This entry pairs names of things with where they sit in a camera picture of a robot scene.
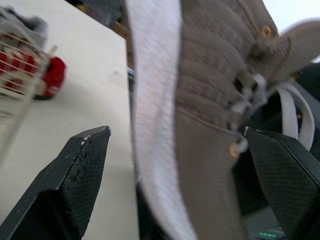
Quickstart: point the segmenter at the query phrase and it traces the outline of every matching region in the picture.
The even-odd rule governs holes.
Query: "green led light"
[[[267,237],[272,237],[272,238],[276,238],[276,237],[277,237],[276,235],[268,234],[268,233],[263,233],[263,232],[260,232],[259,234],[260,234],[261,236],[267,236]]]

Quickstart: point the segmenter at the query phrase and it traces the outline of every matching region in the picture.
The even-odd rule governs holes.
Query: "red cloth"
[[[20,51],[8,52],[7,54],[0,53],[0,77],[4,77],[9,81],[2,83],[2,88],[15,92],[24,92],[25,87],[21,85],[28,84],[19,77],[19,72],[24,72],[30,79],[38,72],[39,63],[35,58],[27,53]],[[49,65],[46,73],[44,74],[42,81],[45,84],[40,83],[39,89],[36,91],[37,96],[52,97],[56,95],[63,86],[65,79],[66,65],[59,57],[53,57],[49,60]]]
[[[54,96],[60,91],[64,83],[66,68],[67,66],[59,57],[50,59],[49,67],[43,77],[47,89],[42,96]]]

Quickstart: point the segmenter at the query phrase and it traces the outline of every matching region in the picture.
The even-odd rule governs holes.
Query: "shoe tongue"
[[[319,43],[320,20],[301,23],[278,37],[259,39],[252,66],[269,85],[287,81],[320,55]]]

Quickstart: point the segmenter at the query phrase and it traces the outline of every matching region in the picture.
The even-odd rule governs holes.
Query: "white wall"
[[[301,20],[320,20],[320,0],[264,0],[264,4],[280,33]]]

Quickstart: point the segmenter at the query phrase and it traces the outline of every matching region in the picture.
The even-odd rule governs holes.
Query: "red object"
[[[50,59],[49,66],[40,84],[37,96],[53,97],[63,86],[67,66],[59,57]]]
[[[0,52],[0,88],[23,94],[39,69],[39,62],[30,54],[11,48]],[[65,71],[66,65],[59,57],[51,58],[35,91],[36,99],[45,100],[56,95],[63,86]]]

